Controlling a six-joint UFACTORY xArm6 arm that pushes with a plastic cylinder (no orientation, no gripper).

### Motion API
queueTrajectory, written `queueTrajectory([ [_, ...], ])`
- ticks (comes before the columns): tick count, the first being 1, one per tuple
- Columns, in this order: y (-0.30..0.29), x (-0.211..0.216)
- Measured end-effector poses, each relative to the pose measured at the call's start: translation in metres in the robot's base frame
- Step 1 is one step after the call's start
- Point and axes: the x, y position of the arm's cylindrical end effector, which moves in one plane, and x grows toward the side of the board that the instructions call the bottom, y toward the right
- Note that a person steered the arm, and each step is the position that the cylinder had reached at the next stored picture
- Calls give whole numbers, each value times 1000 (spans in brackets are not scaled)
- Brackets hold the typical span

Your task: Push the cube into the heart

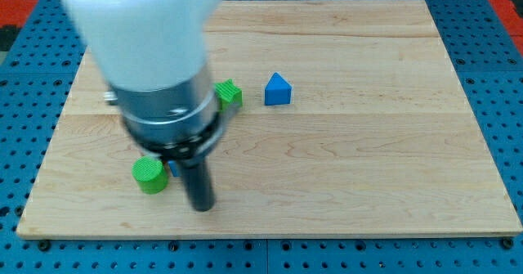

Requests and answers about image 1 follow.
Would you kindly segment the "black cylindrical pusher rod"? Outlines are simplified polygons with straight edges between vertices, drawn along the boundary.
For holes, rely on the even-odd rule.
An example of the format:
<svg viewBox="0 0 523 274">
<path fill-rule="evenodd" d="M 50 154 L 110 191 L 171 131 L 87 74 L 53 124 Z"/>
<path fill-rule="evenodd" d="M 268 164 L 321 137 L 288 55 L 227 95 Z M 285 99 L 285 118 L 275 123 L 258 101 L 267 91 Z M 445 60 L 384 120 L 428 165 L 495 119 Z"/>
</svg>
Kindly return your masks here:
<svg viewBox="0 0 523 274">
<path fill-rule="evenodd" d="M 178 161 L 177 172 L 183 181 L 192 209 L 199 212 L 209 211 L 214 206 L 216 197 L 207 161 Z"/>
</svg>

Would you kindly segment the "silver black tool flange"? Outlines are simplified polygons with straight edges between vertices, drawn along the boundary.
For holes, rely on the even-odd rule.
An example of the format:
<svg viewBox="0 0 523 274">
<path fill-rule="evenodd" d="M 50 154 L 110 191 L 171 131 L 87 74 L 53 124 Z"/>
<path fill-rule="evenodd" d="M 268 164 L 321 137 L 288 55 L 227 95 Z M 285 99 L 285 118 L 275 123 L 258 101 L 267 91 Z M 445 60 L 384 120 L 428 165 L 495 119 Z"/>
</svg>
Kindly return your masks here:
<svg viewBox="0 0 523 274">
<path fill-rule="evenodd" d="M 206 156 L 224 133 L 224 119 L 208 65 L 187 80 L 153 90 L 111 85 L 127 133 L 164 159 Z"/>
</svg>

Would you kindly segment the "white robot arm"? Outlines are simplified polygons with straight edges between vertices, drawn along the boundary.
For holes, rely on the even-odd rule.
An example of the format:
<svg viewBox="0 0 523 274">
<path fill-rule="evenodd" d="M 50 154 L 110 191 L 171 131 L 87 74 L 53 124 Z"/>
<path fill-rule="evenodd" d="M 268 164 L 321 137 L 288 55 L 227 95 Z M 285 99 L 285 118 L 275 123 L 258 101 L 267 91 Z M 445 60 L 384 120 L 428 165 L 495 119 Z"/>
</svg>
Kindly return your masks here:
<svg viewBox="0 0 523 274">
<path fill-rule="evenodd" d="M 221 106 L 204 26 L 223 0 L 60 0 L 147 154 L 172 161 L 195 210 L 215 203 L 207 156 L 239 110 Z"/>
</svg>

